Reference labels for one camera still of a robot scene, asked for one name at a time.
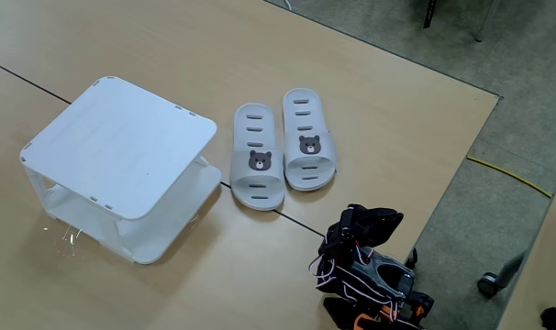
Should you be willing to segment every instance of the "gray carpet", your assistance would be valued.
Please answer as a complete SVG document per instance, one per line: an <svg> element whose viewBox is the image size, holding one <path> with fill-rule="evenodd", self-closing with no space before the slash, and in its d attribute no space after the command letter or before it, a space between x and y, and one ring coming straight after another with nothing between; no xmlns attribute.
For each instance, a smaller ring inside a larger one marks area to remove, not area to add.
<svg viewBox="0 0 556 330"><path fill-rule="evenodd" d="M302 16L502 94L470 154L555 192L556 0L503 0L482 43L473 35L490 0L439 0L423 29L427 2L291 0ZM527 185L465 160L417 242L417 290L436 299L424 324L495 328L509 290L487 300L475 284L531 244L549 205Z"/></svg>

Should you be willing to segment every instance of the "white collapsible stool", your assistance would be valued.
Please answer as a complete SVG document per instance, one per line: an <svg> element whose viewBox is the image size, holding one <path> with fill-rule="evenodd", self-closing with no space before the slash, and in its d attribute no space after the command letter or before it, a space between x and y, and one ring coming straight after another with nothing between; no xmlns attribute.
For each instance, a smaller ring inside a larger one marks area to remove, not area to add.
<svg viewBox="0 0 556 330"><path fill-rule="evenodd" d="M207 118L103 77L23 147L20 159L51 217L148 264L219 185L221 172L200 156L216 132ZM48 180L56 184L48 188Z"/></svg>

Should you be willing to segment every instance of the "yellow cable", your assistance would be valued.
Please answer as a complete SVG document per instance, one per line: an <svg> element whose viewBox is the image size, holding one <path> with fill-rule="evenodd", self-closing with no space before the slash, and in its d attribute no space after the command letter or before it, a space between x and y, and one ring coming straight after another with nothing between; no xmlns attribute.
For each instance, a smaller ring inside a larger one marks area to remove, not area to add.
<svg viewBox="0 0 556 330"><path fill-rule="evenodd" d="M485 166L487 166L487 167L489 167L489 168L491 168L491 169L495 169L495 170L497 170L497 171L501 171L501 172L503 172L504 174L509 175L509 176L511 176L511 177L513 177L513 178L519 180L520 182L525 183L525 184L528 185L529 187L531 187L531 188L535 189L536 191L538 191L538 192L540 192L540 193L546 195L546 196L549 197L549 198L553 197L550 193L544 191L543 189L541 189L540 187L538 187L536 184L534 184L534 183L532 183L532 182L529 182L529 181L527 181L527 180L525 180L525 179L519 177L519 176L516 175L515 173L512 173L512 172L510 172L510 171L508 171L508 170L499 168L498 166L496 166L496 165L494 165L494 164L491 164L491 163L489 163L489 162L487 162L487 161L483 161L483 160L481 160L481 159L474 158L474 157L472 157L472 156L466 156L466 158L467 158L468 160L475 161L475 162L477 162L477 163L480 163L480 164L482 164L482 165L485 165Z"/></svg>

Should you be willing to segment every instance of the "box lid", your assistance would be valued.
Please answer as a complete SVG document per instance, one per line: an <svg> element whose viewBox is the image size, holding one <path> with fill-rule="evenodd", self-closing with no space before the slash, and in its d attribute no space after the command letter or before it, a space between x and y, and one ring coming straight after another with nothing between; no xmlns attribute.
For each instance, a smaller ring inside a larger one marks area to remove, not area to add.
<svg viewBox="0 0 556 330"><path fill-rule="evenodd" d="M210 119L103 77L23 148L21 161L116 216L138 219L216 132Z"/></svg>

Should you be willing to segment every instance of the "slipper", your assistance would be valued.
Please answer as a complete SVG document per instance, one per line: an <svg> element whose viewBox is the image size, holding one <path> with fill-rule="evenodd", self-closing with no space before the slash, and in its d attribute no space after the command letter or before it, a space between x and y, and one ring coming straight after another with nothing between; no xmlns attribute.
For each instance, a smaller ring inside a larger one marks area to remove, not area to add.
<svg viewBox="0 0 556 330"><path fill-rule="evenodd" d="M276 147L274 114L263 104L245 104L235 114L231 191L242 204L271 211L286 194L283 153Z"/></svg>
<svg viewBox="0 0 556 330"><path fill-rule="evenodd" d="M285 175L299 191L313 191L335 175L338 163L318 94L297 88L284 97Z"/></svg>

